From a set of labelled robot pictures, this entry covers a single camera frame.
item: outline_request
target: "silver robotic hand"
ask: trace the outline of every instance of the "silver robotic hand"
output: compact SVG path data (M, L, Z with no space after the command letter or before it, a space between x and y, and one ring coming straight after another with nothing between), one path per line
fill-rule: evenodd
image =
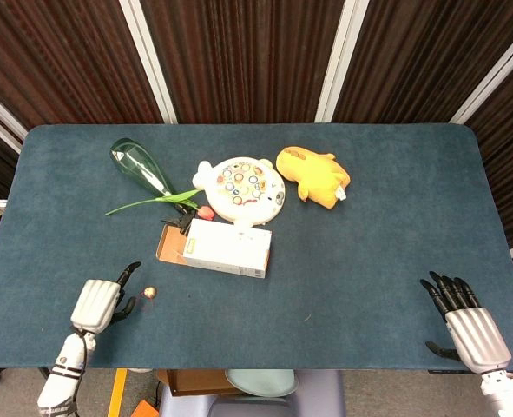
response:
M437 288L426 280L437 310L444 318L456 349L442 349L434 342L426 346L438 356L462 361L473 373L482 375L482 393L498 417L513 417L513 374L505 368L510 351L497 324L485 308L480 307L470 286L460 278L430 272Z
M67 337L51 369L40 397L40 415L55 417L78 415L76 394L90 356L94 353L95 335L108 325L125 319L135 307L135 298L127 301L125 308L115 313L125 291L123 287L140 262L131 263L116 282L88 280L82 288L71 315L73 334Z

